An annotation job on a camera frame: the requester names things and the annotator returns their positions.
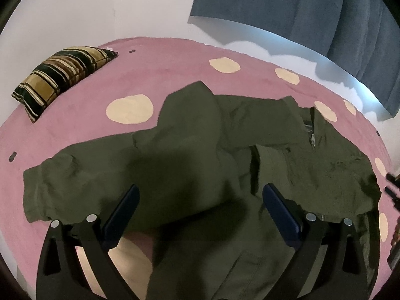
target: pillow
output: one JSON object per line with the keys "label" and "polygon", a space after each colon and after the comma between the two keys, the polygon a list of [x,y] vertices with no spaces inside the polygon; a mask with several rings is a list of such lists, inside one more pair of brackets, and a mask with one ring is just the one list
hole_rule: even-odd
{"label": "pillow", "polygon": [[63,49],[40,63],[12,97],[25,106],[32,123],[54,99],[117,57],[108,49],[79,46]]}

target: bed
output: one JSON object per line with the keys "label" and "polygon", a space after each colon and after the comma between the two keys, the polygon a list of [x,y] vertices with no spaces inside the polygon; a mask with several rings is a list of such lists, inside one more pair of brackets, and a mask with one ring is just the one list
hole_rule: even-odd
{"label": "bed", "polygon": [[[369,157],[381,190],[387,185],[385,175],[391,160],[377,130],[348,101],[310,78],[245,54],[185,39],[136,37],[101,47],[113,49],[118,57],[57,97],[34,124],[20,105],[0,127],[0,230],[33,289],[49,222],[27,222],[23,171],[68,145],[154,127],[166,96],[198,80],[214,94],[271,99],[293,96],[300,107],[317,106],[339,133]],[[127,112],[111,115],[112,103],[128,96],[135,96],[138,110],[146,108],[146,113],[139,117]],[[386,194],[379,202],[379,213],[381,253],[372,296],[391,274],[386,258],[399,216]],[[151,260],[149,244],[138,242],[137,246],[141,249],[136,252],[137,260]]]}

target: zipper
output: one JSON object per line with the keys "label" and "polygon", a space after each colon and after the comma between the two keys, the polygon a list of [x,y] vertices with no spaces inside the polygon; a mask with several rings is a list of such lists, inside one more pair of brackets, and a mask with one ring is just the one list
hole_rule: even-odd
{"label": "zipper", "polygon": [[314,133],[311,134],[311,145],[312,145],[312,148],[315,149],[315,135],[314,135]]}

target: polka dot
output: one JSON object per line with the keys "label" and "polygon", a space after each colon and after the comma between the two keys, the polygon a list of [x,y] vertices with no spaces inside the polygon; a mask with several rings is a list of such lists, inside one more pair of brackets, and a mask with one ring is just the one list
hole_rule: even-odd
{"label": "polka dot", "polygon": [[388,172],[386,171],[385,165],[383,164],[382,160],[379,158],[375,158],[375,165],[376,165],[377,169],[379,170],[380,174],[383,177],[386,177],[386,174]]}
{"label": "polka dot", "polygon": [[352,113],[353,115],[357,114],[356,108],[354,107],[354,105],[349,102],[348,100],[343,100],[344,104],[346,105],[347,110]]}
{"label": "polka dot", "polygon": [[121,124],[139,124],[153,116],[153,103],[145,95],[127,96],[111,102],[105,113],[107,117]]}
{"label": "polka dot", "polygon": [[317,107],[318,111],[324,116],[328,121],[336,122],[338,120],[335,112],[330,109],[327,105],[323,102],[316,101],[314,103],[315,107]]}
{"label": "polka dot", "polygon": [[290,84],[298,85],[300,83],[300,78],[296,73],[290,72],[280,67],[275,69],[275,73],[278,76],[278,78],[285,80]]}
{"label": "polka dot", "polygon": [[217,71],[222,73],[235,73],[241,69],[241,66],[234,60],[227,57],[209,60],[209,64]]}
{"label": "polka dot", "polygon": [[379,214],[379,232],[381,240],[385,242],[389,234],[388,219],[385,213]]}

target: white wall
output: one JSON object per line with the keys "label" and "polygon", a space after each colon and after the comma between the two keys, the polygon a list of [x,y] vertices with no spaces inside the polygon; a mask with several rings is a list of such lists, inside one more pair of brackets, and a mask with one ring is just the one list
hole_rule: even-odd
{"label": "white wall", "polygon": [[17,278],[17,262],[15,261],[11,250],[7,246],[1,231],[0,231],[0,252],[9,270],[11,271],[13,276]]}
{"label": "white wall", "polygon": [[134,36],[186,38],[273,62],[352,102],[379,133],[400,171],[400,115],[390,118],[364,85],[317,53],[274,34],[189,17],[193,0],[22,0],[0,35],[0,124],[17,106],[13,89],[54,52]]}
{"label": "white wall", "polygon": [[11,93],[53,53],[115,38],[114,0],[22,0],[0,35],[0,124],[18,103]]}

